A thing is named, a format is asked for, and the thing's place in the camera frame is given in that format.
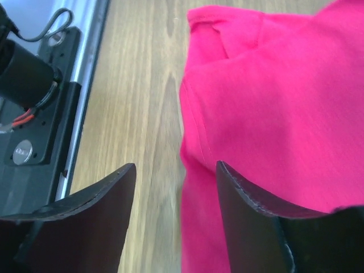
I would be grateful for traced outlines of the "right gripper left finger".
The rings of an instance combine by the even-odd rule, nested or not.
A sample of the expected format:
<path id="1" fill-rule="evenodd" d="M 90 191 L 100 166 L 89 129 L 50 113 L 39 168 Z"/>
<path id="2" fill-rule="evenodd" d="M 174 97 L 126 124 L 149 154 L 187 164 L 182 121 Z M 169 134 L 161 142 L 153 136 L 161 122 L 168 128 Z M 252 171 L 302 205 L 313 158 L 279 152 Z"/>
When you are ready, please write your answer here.
<path id="1" fill-rule="evenodd" d="M 1 272 L 117 272 L 136 166 L 27 214 L 1 217 Z"/>

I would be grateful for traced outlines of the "pink t shirt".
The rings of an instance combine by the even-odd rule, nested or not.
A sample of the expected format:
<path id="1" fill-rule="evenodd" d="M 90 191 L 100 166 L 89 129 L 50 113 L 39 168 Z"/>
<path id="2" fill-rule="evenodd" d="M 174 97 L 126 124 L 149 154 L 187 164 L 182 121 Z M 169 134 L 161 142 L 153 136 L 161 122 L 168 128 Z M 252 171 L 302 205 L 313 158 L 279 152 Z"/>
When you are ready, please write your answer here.
<path id="1" fill-rule="evenodd" d="M 322 213 L 363 207 L 363 2 L 188 11 L 181 271 L 232 272 L 216 165 Z"/>

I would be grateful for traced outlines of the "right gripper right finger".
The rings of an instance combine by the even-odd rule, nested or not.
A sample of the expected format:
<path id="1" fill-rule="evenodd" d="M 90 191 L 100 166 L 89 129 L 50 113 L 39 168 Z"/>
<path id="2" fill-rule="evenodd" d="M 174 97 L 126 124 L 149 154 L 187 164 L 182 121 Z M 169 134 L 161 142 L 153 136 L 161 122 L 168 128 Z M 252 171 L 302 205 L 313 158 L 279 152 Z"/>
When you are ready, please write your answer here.
<path id="1" fill-rule="evenodd" d="M 216 165 L 232 272 L 362 272 L 363 207 L 322 213 Z"/>

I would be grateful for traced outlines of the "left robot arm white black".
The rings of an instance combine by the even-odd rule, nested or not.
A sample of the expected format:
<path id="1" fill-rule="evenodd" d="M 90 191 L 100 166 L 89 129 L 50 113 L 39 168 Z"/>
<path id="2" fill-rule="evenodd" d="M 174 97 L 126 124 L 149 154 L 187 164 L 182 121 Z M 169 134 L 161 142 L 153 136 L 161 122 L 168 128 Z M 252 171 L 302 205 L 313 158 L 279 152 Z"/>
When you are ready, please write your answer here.
<path id="1" fill-rule="evenodd" d="M 8 39 L 10 32 L 19 33 L 1 7 L 1 97 L 26 109 L 41 107 L 61 81 L 61 72 Z"/>

